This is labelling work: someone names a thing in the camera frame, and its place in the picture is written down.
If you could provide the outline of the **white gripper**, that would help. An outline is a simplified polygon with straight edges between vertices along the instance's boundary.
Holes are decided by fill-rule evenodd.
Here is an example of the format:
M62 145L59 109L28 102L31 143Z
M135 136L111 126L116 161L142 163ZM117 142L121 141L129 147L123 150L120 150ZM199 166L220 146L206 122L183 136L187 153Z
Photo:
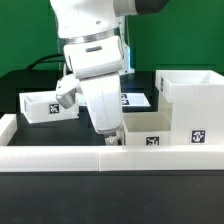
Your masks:
M67 44L64 54L69 69L80 82L95 131L105 134L106 145L121 145L120 136L112 133L122 124L120 38L112 36L89 43Z

